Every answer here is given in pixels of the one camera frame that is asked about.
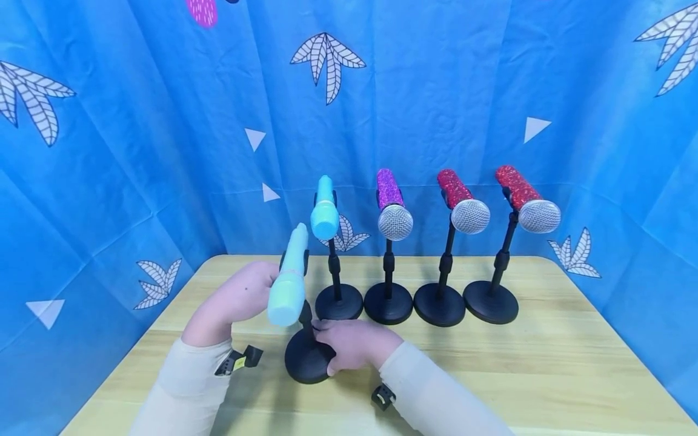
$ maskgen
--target glitter handle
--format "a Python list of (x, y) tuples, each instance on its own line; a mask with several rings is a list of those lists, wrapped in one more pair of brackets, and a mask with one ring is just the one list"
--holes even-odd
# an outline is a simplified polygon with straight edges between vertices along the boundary
[(542, 200), (543, 198), (533, 189), (521, 173), (511, 165), (502, 165), (494, 173), (494, 176), (501, 186), (512, 191), (510, 201), (517, 211), (520, 211), (529, 201)]
[(378, 171), (378, 177), (376, 178), (378, 180), (378, 208), (382, 211), (390, 204), (399, 204), (404, 207), (405, 203), (402, 201), (402, 194), (397, 187), (397, 182), (392, 172), (383, 168)]
[(471, 200), (473, 194), (463, 185), (463, 182), (458, 177), (454, 170), (441, 170), (436, 176), (438, 185), (446, 193), (446, 204), (449, 209), (453, 209), (456, 204), (463, 200)]

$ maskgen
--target yellow label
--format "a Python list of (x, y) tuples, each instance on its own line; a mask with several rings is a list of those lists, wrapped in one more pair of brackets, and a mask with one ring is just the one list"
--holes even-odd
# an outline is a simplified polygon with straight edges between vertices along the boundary
[(247, 357), (246, 357), (246, 356), (243, 356), (243, 357), (241, 357), (240, 359), (237, 359), (237, 360), (235, 361), (235, 363), (233, 364), (233, 366), (232, 366), (232, 370), (233, 370), (233, 371), (237, 371), (237, 370), (239, 370), (240, 368), (242, 368), (243, 366), (245, 366), (245, 360), (247, 360)]

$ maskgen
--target light blue microphone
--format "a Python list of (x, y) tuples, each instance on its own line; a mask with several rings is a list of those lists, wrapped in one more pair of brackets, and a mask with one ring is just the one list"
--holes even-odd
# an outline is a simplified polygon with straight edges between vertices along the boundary
[(291, 232), (279, 276), (269, 291), (267, 316), (274, 325), (288, 327), (298, 321), (305, 302), (305, 250), (308, 228), (300, 223)]
[(310, 228), (316, 238), (329, 241), (339, 230), (339, 213), (334, 204), (332, 179), (320, 177), (318, 192), (315, 197), (315, 207), (310, 214)]

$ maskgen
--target white triangle print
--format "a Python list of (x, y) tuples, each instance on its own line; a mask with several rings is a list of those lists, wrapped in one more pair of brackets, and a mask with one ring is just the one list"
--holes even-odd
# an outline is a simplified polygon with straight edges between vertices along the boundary
[(532, 118), (530, 116), (526, 117), (526, 133), (523, 136), (523, 143), (527, 143), (532, 140), (534, 136), (541, 133), (543, 129), (550, 126), (552, 121), (547, 121), (544, 119)]
[(278, 200), (279, 194), (275, 193), (269, 186), (262, 183), (262, 194), (264, 195), (264, 203), (272, 200)]
[(250, 145), (252, 146), (252, 151), (257, 151), (257, 147), (260, 146), (264, 137), (267, 136), (267, 134), (264, 132), (260, 132), (259, 130), (252, 130), (250, 128), (246, 128), (245, 133), (247, 133), (247, 140), (250, 142)]
[(65, 300), (28, 301), (27, 307), (50, 330), (60, 315), (65, 302)]

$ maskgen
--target wrist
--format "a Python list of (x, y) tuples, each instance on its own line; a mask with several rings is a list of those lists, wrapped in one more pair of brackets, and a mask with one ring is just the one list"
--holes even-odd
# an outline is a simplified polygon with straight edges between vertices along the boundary
[(375, 331), (371, 332), (370, 337), (366, 339), (369, 363), (376, 370), (380, 370), (380, 367), (403, 342), (405, 342), (404, 339), (393, 330), (376, 326)]

